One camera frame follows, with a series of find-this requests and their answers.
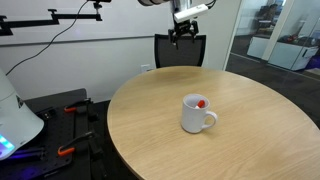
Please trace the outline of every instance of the blue light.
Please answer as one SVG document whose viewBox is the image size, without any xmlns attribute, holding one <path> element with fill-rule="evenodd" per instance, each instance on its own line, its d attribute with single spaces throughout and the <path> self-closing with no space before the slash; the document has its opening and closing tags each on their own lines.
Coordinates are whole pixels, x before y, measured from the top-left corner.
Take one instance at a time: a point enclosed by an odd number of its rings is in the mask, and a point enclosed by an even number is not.
<svg viewBox="0 0 320 180">
<path fill-rule="evenodd" d="M 1 134 L 0 134 L 0 143 L 7 149 L 14 149 L 14 145 L 11 144 L 8 140 L 6 140 L 6 138 L 4 138 Z"/>
</svg>

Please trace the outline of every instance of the chair backrest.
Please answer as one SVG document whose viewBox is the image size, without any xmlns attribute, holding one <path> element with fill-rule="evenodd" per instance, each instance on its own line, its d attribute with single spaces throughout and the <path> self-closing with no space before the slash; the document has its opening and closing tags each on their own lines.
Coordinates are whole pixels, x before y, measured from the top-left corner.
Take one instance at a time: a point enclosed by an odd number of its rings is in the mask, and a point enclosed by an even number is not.
<svg viewBox="0 0 320 180">
<path fill-rule="evenodd" d="M 178 49 L 172 45 L 168 35 L 156 34 L 154 37 L 154 55 L 156 67 L 201 66 L 206 48 L 206 35 L 195 37 L 182 36 L 178 40 Z"/>
</svg>

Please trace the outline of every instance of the white mug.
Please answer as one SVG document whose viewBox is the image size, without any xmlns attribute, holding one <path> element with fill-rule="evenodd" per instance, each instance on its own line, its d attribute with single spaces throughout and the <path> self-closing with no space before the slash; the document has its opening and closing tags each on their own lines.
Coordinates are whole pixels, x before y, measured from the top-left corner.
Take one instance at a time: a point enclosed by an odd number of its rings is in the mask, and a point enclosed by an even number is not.
<svg viewBox="0 0 320 180">
<path fill-rule="evenodd" d="M 199 101 L 204 101 L 204 106 L 198 108 Z M 212 127 L 218 121 L 218 116 L 212 111 L 208 111 L 210 107 L 209 100 L 200 94 L 189 94 L 183 98 L 182 107 L 182 128 L 190 133 L 198 133 L 202 129 Z M 213 118 L 212 124 L 205 124 L 205 120 L 208 116 Z"/>
</svg>

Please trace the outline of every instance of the mug handle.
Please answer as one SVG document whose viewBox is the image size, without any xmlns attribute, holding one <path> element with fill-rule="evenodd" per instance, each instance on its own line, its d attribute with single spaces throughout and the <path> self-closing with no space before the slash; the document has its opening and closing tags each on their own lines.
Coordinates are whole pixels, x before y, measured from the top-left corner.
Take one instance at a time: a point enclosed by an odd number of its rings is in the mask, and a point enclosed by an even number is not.
<svg viewBox="0 0 320 180">
<path fill-rule="evenodd" d="M 207 117 L 207 116 L 211 116 L 211 117 L 213 117 L 214 122 L 213 122 L 212 124 L 204 124 L 204 125 L 202 125 L 202 129 L 207 129 L 207 128 L 209 128 L 209 127 L 211 127 L 211 126 L 215 125 L 215 124 L 216 124 L 216 122 L 218 121 L 218 116 L 217 116 L 217 114 L 216 114 L 216 113 L 214 113 L 214 112 L 207 111 L 207 112 L 206 112 L 206 116 L 205 116 L 205 117 Z"/>
</svg>

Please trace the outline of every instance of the round wooden table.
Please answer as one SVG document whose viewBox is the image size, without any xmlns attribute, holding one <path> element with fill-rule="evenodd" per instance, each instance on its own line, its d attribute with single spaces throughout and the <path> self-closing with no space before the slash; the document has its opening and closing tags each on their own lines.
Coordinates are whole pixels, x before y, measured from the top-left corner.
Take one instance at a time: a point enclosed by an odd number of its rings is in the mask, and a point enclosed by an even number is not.
<svg viewBox="0 0 320 180">
<path fill-rule="evenodd" d="M 219 116 L 213 128 L 181 128 L 182 99 L 190 93 L 210 100 Z M 108 128 L 141 179 L 320 179 L 320 131 L 312 120 L 272 89 L 225 71 L 141 74 L 115 93 Z"/>
</svg>

